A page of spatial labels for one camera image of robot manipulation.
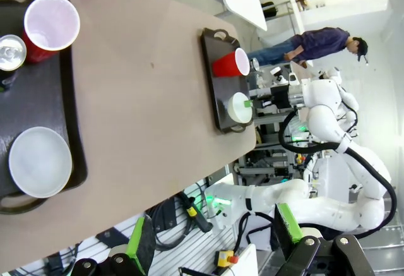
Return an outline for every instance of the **black cap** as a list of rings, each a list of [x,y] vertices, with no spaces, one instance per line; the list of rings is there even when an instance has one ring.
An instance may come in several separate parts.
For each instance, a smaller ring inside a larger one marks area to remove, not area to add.
[[[367,43],[366,41],[364,41],[362,38],[358,38],[358,37],[354,37],[354,40],[356,40],[357,42],[359,42],[358,44],[358,61],[360,61],[360,57],[364,57],[367,63],[367,58],[366,58],[366,54],[367,54]]]

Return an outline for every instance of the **white corrugated panel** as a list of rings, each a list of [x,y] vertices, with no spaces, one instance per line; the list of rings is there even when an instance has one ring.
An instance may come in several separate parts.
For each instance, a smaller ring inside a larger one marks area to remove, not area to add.
[[[199,182],[202,189],[205,189],[205,183]],[[196,184],[185,189],[185,193],[188,196],[195,197],[195,203],[199,208],[202,206],[202,212],[207,214],[206,204],[202,201],[201,193]],[[177,226],[171,230],[160,233],[158,236],[164,243],[169,243],[176,240],[178,236],[183,232],[186,225],[186,215],[181,208],[180,203],[175,204],[177,215]],[[121,231],[125,236],[130,237],[137,219],[142,216],[131,217],[130,219],[117,224],[115,228]],[[215,257],[215,251],[219,249],[232,249],[235,244],[235,236],[233,229],[229,228],[218,234],[214,234],[213,231],[209,233],[202,233],[198,228],[193,229],[185,238],[185,240],[175,249],[165,252],[155,252],[153,264],[149,271],[149,276],[169,276],[178,275],[179,267],[187,267],[200,272],[212,272],[215,268],[213,259]],[[84,240],[78,249],[77,260],[82,258],[92,258],[97,262],[104,261],[110,249],[104,244],[98,241],[95,236]],[[62,260],[64,266],[68,266],[71,260],[69,249],[62,250]],[[27,266],[17,269],[20,274],[23,275],[45,275],[44,273],[44,261],[38,260]]]

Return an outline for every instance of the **bolt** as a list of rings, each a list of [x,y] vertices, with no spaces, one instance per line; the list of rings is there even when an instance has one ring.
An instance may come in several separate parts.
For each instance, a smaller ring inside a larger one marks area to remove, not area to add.
[[[341,242],[342,244],[348,244],[348,239],[342,237],[342,238],[340,239],[340,242]]]
[[[315,243],[314,240],[311,238],[306,239],[306,241],[304,242],[304,244],[307,246],[312,246],[314,243]]]

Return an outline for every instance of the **brown tabletop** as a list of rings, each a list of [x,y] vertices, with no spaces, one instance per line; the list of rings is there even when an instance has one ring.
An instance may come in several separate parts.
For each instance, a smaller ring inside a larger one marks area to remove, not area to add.
[[[0,272],[92,236],[252,150],[253,126],[214,127],[201,29],[229,23],[171,0],[71,0],[74,86],[88,179],[32,212],[0,215]]]

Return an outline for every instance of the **man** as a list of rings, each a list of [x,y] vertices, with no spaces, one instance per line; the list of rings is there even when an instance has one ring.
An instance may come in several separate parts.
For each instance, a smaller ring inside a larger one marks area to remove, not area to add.
[[[295,61],[299,64],[306,60],[318,59],[348,49],[352,54],[364,56],[366,63],[367,43],[362,38],[351,37],[340,28],[322,28],[294,35],[288,40],[262,50],[248,54],[249,59],[256,58],[260,66],[276,65]]]

